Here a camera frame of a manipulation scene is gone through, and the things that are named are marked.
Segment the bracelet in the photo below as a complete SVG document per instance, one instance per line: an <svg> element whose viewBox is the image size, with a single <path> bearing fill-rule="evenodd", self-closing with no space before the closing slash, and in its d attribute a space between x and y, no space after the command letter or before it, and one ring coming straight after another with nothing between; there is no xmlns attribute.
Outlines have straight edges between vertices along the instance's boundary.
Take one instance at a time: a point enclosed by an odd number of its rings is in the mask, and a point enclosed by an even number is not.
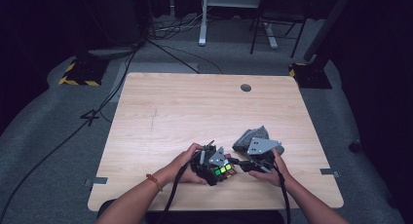
<svg viewBox="0 0 413 224"><path fill-rule="evenodd" d="M159 184L158 179L156 179L154 176L152 176L152 174L146 173L146 177L156 184L156 186L158 187L160 192L164 191L164 189L162 189L162 187L161 187L161 184Z"/></svg>

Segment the wooden table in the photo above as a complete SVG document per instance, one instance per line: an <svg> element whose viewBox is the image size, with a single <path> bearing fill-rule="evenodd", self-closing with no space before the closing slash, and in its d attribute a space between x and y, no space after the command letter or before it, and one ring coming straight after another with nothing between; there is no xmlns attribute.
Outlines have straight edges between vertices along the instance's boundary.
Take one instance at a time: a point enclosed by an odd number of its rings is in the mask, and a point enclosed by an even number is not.
<svg viewBox="0 0 413 224"><path fill-rule="evenodd" d="M241 90L251 86L250 92ZM289 171L331 207L343 205L318 136L290 77L130 73L127 77L96 177L89 208L116 199L146 173L167 165L193 142L213 139L234 158L234 142L248 129L265 126L270 139L282 142ZM235 166L237 174L216 186L179 184L171 210L283 209L281 189L256 180ZM163 210L172 185L150 206ZM291 207L297 204L290 198Z"/></svg>

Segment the black cable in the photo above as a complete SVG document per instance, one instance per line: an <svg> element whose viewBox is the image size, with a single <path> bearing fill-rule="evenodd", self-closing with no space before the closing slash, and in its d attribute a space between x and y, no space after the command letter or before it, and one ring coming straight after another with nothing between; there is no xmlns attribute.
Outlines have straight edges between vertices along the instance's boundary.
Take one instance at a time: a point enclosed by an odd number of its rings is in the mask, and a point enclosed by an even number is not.
<svg viewBox="0 0 413 224"><path fill-rule="evenodd" d="M195 27L201 26L200 24L190 26L193 22L197 22L199 20L201 20L200 16L198 16L194 19L189 19L188 22L182 22L182 20L181 20L180 24L178 24L178 25L172 26L173 25L173 23L172 23L170 26L164 27L164 28L167 29L167 30L165 30L164 36L149 35L149 38L153 39L153 40L170 39L173 36L175 36L176 34L178 34L179 32L187 32L187 31L190 31L190 30L194 29Z"/></svg>
<svg viewBox="0 0 413 224"><path fill-rule="evenodd" d="M175 196L176 193L176 188L178 186L179 183L179 179L182 177L182 174L185 172L185 169L188 167L188 165L198 156L198 154L200 154L201 151L198 151L194 154L194 156L188 160L188 162L185 163L184 166L182 166L178 173L176 174L175 179L173 180L173 186L172 186L172 190L170 191L170 195L169 195L169 199L167 202L167 205L165 206L164 212L162 213L161 217L158 219L158 221L156 222L156 224L161 224L164 221L165 216L167 215L170 205L172 204L173 198Z"/></svg>
<svg viewBox="0 0 413 224"><path fill-rule="evenodd" d="M175 58L176 60L182 62L182 64L188 66L191 70L195 71L195 73L200 74L199 71L197 71L196 69L194 69L192 66L190 66L188 63L186 63L185 61L179 59L178 57L174 56L173 54L171 54L170 52L168 52L167 50L165 50L164 48L162 48L161 46L159 46L158 44L153 43L151 40L146 39L146 41L148 41L150 44L156 46L157 48L159 48L160 50L164 51L165 53L167 53L168 55L172 56L173 58Z"/></svg>
<svg viewBox="0 0 413 224"><path fill-rule="evenodd" d="M185 20L185 21L183 21L183 19L181 20L181 22L179 23L179 24L177 24L177 25L174 25L174 23L176 22L176 19L175 20L169 20L169 21L172 21L172 23L170 23L168 26L165 26L164 25L164 22L166 22L166 21L158 21L158 22L153 22L153 26L155 27L155 30L156 31L161 31L161 30L168 30L168 29L171 29L171 28L174 28L174 27L181 27L181 26L189 26L190 24L192 24L192 21L195 21L195 19L196 18L194 18L194 19L187 19L187 20Z"/></svg>
<svg viewBox="0 0 413 224"><path fill-rule="evenodd" d="M191 53L188 53L188 52L186 52L186 51L182 51L182 50L179 50L179 49L175 49L175 48L172 48L172 47L169 47L169 46L161 46L161 45L159 45L159 46L160 46L160 47L165 47L165 48L168 48L168 49L171 49L171 50L179 51L179 52L185 53L185 54L190 55L190 56L198 57L198 58L200 58L200 59L202 59L202 60L204 60L204 61L207 61L207 62L209 62L210 64L214 65L214 66L219 70L219 72L220 72L221 74L224 74L224 72L222 72L221 68L220 68L217 64L213 63L212 61L210 61L210 60L208 60L208 59L206 59L206 58L203 58L203 57L201 57L201 56L196 56L196 55L191 54Z"/></svg>
<svg viewBox="0 0 413 224"><path fill-rule="evenodd" d="M108 119L103 115L102 110L99 110L99 113L100 113L100 116L101 116L104 120L106 120L106 121L109 122L109 123L112 123L112 121L108 120Z"/></svg>
<svg viewBox="0 0 413 224"><path fill-rule="evenodd" d="M285 189L285 178L283 177L282 173L280 172L279 166L277 165L277 162L274 160L274 165L264 162L265 164L271 166L271 168L275 169L277 172L277 175L280 178L280 186L282 188L282 196L285 201L285 210L286 210L286 223L290 224L291 223L291 208L289 206L289 201L288 201L288 195L286 194L286 189Z"/></svg>
<svg viewBox="0 0 413 224"><path fill-rule="evenodd" d="M34 170L36 170L38 167L40 167L50 156L52 156L54 154L55 151L57 151L59 148L61 148L61 146L63 146L67 141L69 141L77 132L79 132L91 119L94 118L94 116L110 101L110 99L113 98L113 96L115 95L115 93L120 89L121 84L124 82L126 75L128 74L128 70L129 70L129 66L131 65L131 60L133 59L134 55L136 54L136 52L138 51L138 49L140 48L140 45L138 45L133 54L129 57L129 62L128 62L128 66L125 69L125 73L121 79L121 81L119 82L118 86L116 87L116 89L114 91L112 91L108 97L106 97L102 103L100 104L99 108L93 112L92 116L86 120L78 129L76 129L74 132L72 132L68 137L66 137L57 147L55 147L55 149L53 149L49 154L47 154L42 160L40 160L31 170L30 172L28 172L24 178L20 181L20 183L18 184L18 186L16 186L16 188L13 190L12 194L9 196L9 199L6 201L6 204L3 207L1 216L0 216L0 223L3 223L3 219L4 216L6 215L6 211L10 205L10 202L12 201L13 197L15 196L16 192L19 190L19 188L21 187L21 185L24 183L24 181L33 173Z"/></svg>
<svg viewBox="0 0 413 224"><path fill-rule="evenodd" d="M96 24L97 28L99 28L99 30L103 33L103 35L106 37L106 39L108 39L110 42L112 42L112 43L114 43L114 44L116 44L116 45L118 45L118 46L126 46L126 47L136 46L136 44L139 43L139 40L140 40L140 39L139 39L138 41L136 41L136 43L134 43L134 44L132 44L132 45L131 45L131 44L122 44L122 43L119 43L119 42L113 40L113 39L105 32L105 30L103 30L103 28L100 26L99 22L97 21L97 18L94 16L94 13L92 12L92 10L91 10L91 8L89 7L89 5L88 5L88 3L86 2L86 0L82 0L82 2L83 2L83 4L85 5L86 9L88 10L89 15L90 15L90 16L92 17L92 19L94 20L94 23Z"/></svg>

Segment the hand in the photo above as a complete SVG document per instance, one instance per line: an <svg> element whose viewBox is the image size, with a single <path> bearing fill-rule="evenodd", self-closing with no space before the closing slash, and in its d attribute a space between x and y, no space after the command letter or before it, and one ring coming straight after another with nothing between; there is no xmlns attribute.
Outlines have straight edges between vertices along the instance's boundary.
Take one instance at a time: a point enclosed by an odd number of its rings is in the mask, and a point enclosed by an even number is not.
<svg viewBox="0 0 413 224"><path fill-rule="evenodd" d="M188 150L179 154L170 164L164 167L164 170L167 171L169 175L169 182L172 182L175 179L178 171L184 166L195 154L197 150L202 150L203 146L193 143ZM193 182L199 184L207 184L207 181L203 178L200 178L195 172L191 170L188 166L185 169L185 172L182 174L182 177L179 179L179 182Z"/></svg>
<svg viewBox="0 0 413 224"><path fill-rule="evenodd" d="M279 154L279 152L277 152L276 149L272 149L274 156L276 156L275 162L277 163L277 165L279 166L279 170L282 173L282 176L284 177L285 180L288 179L288 177L291 176L291 174L289 173L288 169L286 168L285 162L282 159L282 156ZM266 180L269 183L273 184L274 186L278 186L280 187L280 178L279 175L277 174L275 169L271 169L271 171L273 173L263 173L263 172L258 172L255 170L250 171L248 174L260 179L260 180Z"/></svg>

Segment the chair leg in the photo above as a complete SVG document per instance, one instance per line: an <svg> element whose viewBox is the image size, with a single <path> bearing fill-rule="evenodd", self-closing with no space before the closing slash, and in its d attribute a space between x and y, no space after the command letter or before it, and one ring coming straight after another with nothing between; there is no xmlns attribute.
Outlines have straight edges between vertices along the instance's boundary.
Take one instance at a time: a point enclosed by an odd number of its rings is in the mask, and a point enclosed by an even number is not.
<svg viewBox="0 0 413 224"><path fill-rule="evenodd" d="M288 28L288 31L285 32L285 36L291 31L291 29L295 26L295 22Z"/></svg>
<svg viewBox="0 0 413 224"><path fill-rule="evenodd" d="M306 25L306 22L307 22L307 19L304 19L304 21L301 24L300 32L298 33L297 41L295 42L294 49L292 50L291 58L294 57L295 50L297 49L298 42L300 41L301 34L303 33L303 29L304 29L304 26Z"/></svg>
<svg viewBox="0 0 413 224"><path fill-rule="evenodd" d="M259 25L259 19L257 19L256 23L255 23L255 29L254 29L254 38L252 39L252 45L251 45L251 50L249 51L249 53L252 55L252 52L254 51L254 45L255 45L255 38L257 37L257 31L258 31L258 25Z"/></svg>

